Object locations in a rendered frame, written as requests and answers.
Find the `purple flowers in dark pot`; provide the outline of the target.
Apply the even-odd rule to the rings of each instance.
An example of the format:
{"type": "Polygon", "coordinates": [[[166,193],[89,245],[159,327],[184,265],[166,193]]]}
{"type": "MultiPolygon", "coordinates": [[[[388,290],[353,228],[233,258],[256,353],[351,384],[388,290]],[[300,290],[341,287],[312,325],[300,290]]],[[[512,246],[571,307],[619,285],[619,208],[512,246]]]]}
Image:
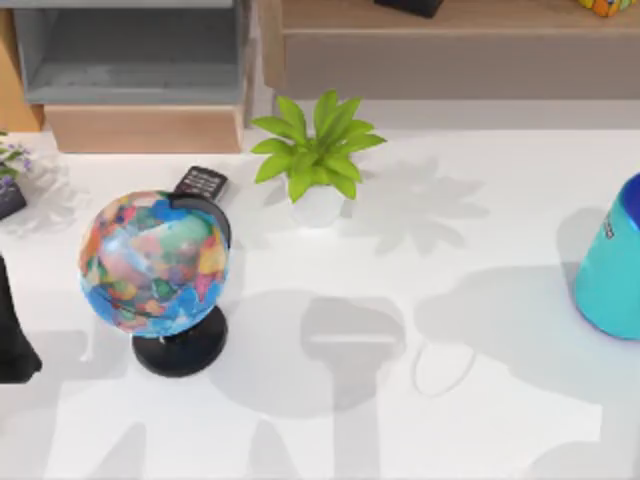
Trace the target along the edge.
{"type": "Polygon", "coordinates": [[[0,130],[0,220],[27,205],[17,179],[33,165],[31,152],[22,144],[9,142],[7,136],[7,131],[0,130]]]}

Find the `black box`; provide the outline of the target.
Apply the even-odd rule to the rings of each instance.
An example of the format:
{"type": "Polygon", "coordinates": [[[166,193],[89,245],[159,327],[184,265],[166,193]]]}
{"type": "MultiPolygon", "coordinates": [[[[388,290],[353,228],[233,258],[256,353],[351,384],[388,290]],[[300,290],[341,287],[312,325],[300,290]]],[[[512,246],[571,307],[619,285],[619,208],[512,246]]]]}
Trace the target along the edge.
{"type": "Polygon", "coordinates": [[[374,0],[374,3],[385,8],[411,15],[433,18],[445,0],[374,0]]]}

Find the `turquoise cup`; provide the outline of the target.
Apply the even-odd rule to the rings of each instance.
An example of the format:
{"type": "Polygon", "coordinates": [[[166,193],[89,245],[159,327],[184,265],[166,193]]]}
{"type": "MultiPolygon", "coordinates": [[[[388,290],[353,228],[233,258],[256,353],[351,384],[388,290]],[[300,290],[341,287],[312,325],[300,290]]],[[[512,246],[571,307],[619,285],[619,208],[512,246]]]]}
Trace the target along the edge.
{"type": "Polygon", "coordinates": [[[619,190],[574,282],[580,313],[602,332],[640,341],[640,172],[619,190]]]}

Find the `pale wooden drawer front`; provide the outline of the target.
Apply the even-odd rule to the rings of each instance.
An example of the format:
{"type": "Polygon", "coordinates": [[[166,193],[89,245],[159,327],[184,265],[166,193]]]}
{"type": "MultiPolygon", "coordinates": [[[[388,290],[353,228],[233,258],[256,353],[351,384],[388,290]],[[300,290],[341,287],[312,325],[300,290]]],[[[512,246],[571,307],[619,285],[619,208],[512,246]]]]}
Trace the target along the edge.
{"type": "Polygon", "coordinates": [[[87,154],[225,154],[242,149],[241,105],[47,105],[57,147],[87,154]]]}

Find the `wooden cupboard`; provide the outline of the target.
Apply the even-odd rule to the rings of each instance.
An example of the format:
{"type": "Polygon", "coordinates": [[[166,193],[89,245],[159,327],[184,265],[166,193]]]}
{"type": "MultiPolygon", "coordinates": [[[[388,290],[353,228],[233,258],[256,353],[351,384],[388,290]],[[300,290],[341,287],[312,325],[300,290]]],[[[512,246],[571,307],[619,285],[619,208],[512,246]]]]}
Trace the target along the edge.
{"type": "Polygon", "coordinates": [[[43,124],[43,107],[25,100],[13,13],[0,8],[0,131],[39,132],[43,124]]]}

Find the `colourful globe on black stand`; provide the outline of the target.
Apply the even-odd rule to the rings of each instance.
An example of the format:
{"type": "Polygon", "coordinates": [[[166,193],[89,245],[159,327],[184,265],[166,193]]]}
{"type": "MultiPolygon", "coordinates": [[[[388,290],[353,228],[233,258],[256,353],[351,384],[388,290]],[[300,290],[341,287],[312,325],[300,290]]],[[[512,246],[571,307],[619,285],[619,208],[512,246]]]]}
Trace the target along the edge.
{"type": "Polygon", "coordinates": [[[132,192],[88,227],[78,256],[81,289],[98,317],[130,337],[145,369],[190,376],[226,343],[218,302],[231,244],[227,215],[203,195],[132,192]]]}

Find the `black remote control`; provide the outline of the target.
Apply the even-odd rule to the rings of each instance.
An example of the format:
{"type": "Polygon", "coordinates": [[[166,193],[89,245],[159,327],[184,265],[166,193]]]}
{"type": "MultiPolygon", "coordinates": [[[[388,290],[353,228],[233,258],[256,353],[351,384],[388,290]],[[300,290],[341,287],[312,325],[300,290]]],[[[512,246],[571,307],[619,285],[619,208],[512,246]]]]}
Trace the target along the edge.
{"type": "Polygon", "coordinates": [[[216,170],[193,165],[174,187],[174,192],[197,194],[216,202],[224,193],[228,182],[228,177],[216,170]]]}

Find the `yellow and orange object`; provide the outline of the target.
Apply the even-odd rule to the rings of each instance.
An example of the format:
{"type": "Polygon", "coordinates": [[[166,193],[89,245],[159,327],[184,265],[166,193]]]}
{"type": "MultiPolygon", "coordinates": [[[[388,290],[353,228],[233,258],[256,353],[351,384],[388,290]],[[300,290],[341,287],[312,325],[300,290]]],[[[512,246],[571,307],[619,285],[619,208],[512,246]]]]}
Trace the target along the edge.
{"type": "Polygon", "coordinates": [[[637,0],[577,0],[581,6],[601,17],[611,17],[633,6],[637,0]]]}

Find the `green plant in white pot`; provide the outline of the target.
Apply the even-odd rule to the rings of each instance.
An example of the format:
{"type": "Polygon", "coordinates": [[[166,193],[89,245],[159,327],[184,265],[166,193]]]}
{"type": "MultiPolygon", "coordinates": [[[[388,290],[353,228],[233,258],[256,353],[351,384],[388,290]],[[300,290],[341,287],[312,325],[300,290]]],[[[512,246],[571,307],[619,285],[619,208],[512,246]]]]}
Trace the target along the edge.
{"type": "Polygon", "coordinates": [[[329,89],[308,119],[293,99],[278,96],[276,115],[251,120],[269,134],[251,148],[263,157],[254,182],[283,178],[292,214],[305,228],[325,228],[338,219],[363,181],[353,156],[387,142],[371,122],[357,117],[361,102],[358,96],[341,100],[329,89]]]}

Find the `wooden shelf unit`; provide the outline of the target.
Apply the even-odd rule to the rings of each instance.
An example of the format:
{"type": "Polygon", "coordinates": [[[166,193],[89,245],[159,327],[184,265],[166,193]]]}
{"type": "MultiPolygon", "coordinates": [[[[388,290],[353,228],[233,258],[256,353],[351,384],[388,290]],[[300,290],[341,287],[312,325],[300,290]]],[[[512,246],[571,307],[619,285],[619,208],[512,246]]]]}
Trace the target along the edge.
{"type": "Polygon", "coordinates": [[[265,83],[391,100],[640,99],[640,0],[443,0],[432,18],[376,0],[255,0],[265,83]]]}

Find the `grey pierced drawer inside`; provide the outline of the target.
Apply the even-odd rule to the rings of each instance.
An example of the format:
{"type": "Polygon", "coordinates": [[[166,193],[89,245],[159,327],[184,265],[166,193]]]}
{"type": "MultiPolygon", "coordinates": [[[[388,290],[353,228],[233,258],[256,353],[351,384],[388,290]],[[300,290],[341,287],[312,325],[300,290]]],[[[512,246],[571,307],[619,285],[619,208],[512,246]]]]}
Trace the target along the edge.
{"type": "Polygon", "coordinates": [[[249,0],[0,0],[25,97],[43,105],[225,105],[244,92],[249,0]]]}

